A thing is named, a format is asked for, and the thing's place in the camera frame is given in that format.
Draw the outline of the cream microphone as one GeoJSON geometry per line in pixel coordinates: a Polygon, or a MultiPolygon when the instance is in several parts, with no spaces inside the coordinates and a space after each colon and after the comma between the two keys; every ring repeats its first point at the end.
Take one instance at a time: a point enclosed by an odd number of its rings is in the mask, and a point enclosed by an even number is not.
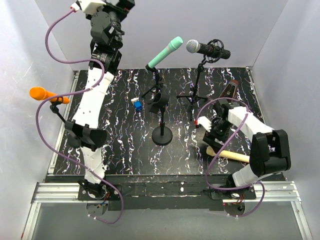
{"type": "MultiPolygon", "coordinates": [[[[216,156],[216,152],[213,150],[211,146],[208,146],[206,148],[206,154],[209,156],[216,156]]],[[[250,162],[250,157],[248,155],[236,153],[236,152],[231,152],[227,150],[223,150],[219,155],[221,158],[227,158],[239,162],[244,162],[244,163],[249,163],[250,162]]]]}

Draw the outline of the round base microphone stand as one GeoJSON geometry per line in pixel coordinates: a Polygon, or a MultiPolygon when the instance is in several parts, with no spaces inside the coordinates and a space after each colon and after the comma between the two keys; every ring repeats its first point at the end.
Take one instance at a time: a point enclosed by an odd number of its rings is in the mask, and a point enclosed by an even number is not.
{"type": "Polygon", "coordinates": [[[147,110],[150,113],[158,114],[161,113],[161,119],[159,122],[159,126],[156,127],[152,131],[152,141],[158,146],[166,146],[168,145],[173,139],[172,131],[166,126],[164,116],[166,111],[166,106],[168,105],[170,100],[170,96],[166,95],[162,92],[158,92],[154,99],[147,103],[147,110]]]}

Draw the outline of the shock mount tripod stand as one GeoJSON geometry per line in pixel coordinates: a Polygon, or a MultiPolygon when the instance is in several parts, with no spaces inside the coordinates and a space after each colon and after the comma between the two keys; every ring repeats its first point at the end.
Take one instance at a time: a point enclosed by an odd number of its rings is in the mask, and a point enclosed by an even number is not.
{"type": "Polygon", "coordinates": [[[210,63],[210,64],[215,63],[218,60],[220,60],[220,59],[213,59],[211,57],[207,57],[207,56],[203,55],[202,61],[198,64],[197,69],[196,69],[197,70],[197,76],[196,76],[195,83],[190,88],[190,90],[192,91],[192,94],[190,94],[190,95],[177,95],[176,96],[177,99],[186,98],[189,101],[189,106],[190,106],[190,117],[189,117],[189,120],[190,121],[193,120],[194,104],[197,103],[199,100],[204,100],[204,101],[208,100],[207,97],[201,97],[201,96],[198,95],[199,80],[200,80],[201,73],[204,71],[204,65],[206,63],[210,63]]]}

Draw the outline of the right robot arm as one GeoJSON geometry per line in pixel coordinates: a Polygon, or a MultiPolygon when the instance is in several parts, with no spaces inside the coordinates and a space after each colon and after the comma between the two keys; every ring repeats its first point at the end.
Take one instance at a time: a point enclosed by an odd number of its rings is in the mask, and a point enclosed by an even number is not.
{"type": "Polygon", "coordinates": [[[285,172],[291,168],[288,134],[275,130],[256,118],[244,102],[230,97],[220,97],[209,102],[217,116],[210,120],[198,114],[196,126],[203,126],[207,143],[218,157],[236,136],[242,132],[250,140],[249,163],[228,176],[225,186],[208,184],[212,189],[225,191],[237,199],[245,189],[265,177],[285,172]]]}

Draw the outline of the black silver-grille microphone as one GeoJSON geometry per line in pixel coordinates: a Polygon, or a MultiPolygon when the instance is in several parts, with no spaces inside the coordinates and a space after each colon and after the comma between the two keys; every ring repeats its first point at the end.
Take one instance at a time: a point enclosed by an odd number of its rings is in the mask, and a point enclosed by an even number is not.
{"type": "Polygon", "coordinates": [[[212,59],[227,60],[231,56],[231,52],[224,48],[224,43],[219,39],[213,39],[207,44],[191,39],[186,43],[186,50],[191,54],[199,53],[212,59]]]}

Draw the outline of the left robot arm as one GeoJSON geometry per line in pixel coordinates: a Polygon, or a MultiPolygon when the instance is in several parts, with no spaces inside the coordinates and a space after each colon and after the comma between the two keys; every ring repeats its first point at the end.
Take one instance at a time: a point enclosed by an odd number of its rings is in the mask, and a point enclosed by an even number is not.
{"type": "Polygon", "coordinates": [[[65,122],[65,129],[69,133],[68,144],[81,149],[87,166],[84,180],[79,184],[95,200],[107,194],[102,184],[105,177],[102,147],[108,133],[98,128],[100,111],[122,57],[121,22],[134,6],[133,0],[77,0],[71,5],[71,9],[81,10],[90,21],[92,40],[86,82],[89,91],[83,93],[72,120],[65,122]]]}

